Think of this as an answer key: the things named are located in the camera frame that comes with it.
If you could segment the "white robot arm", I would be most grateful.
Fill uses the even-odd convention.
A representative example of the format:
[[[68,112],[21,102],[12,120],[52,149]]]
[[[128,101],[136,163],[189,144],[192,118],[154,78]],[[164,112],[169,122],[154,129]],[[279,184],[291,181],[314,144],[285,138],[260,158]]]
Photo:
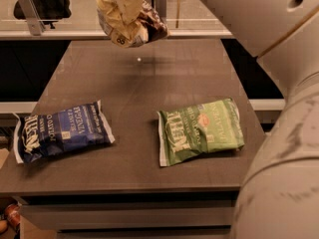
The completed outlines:
[[[200,0],[279,90],[280,115],[236,200],[229,239],[319,239],[319,0]]]

